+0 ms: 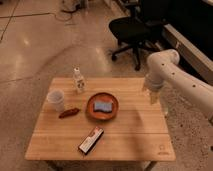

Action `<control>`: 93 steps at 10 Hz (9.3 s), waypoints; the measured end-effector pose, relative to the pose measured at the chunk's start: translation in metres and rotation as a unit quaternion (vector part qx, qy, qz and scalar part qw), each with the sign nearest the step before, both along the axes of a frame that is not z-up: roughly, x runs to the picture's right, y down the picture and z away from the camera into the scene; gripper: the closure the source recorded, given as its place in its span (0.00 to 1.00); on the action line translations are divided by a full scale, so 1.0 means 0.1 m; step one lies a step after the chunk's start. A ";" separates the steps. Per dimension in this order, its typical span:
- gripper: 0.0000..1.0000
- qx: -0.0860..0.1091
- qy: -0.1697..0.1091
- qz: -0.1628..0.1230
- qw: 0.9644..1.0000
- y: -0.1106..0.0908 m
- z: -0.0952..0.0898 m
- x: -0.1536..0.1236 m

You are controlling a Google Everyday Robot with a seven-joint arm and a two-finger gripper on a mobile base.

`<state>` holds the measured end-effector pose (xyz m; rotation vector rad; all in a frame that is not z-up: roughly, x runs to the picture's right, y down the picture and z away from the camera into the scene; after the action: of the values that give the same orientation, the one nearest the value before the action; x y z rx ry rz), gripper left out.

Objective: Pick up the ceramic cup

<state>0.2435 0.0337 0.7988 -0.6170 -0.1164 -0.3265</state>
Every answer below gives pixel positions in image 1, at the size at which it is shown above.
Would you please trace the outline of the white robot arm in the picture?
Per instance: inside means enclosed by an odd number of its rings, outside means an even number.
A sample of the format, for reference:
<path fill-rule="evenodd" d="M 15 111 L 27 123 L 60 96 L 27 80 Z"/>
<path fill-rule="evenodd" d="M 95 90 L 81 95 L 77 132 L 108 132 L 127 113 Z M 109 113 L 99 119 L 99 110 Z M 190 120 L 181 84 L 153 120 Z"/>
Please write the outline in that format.
<path fill-rule="evenodd" d="M 151 92 L 158 92 L 165 81 L 169 82 L 196 105 L 213 126 L 213 86 L 181 70 L 179 61 L 179 53 L 174 49 L 150 54 L 144 86 Z"/>

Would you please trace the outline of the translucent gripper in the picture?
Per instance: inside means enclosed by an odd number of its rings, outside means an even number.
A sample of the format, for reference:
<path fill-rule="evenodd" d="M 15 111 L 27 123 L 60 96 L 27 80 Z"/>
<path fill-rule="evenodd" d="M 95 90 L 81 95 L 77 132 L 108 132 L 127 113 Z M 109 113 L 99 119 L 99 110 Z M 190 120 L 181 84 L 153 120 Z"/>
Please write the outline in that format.
<path fill-rule="evenodd" d="M 150 104 L 153 105 L 158 102 L 159 99 L 159 92 L 163 87 L 163 83 L 155 82 L 149 74 L 145 76 L 144 84 L 143 84 L 143 91 L 149 92 L 150 97 Z"/>

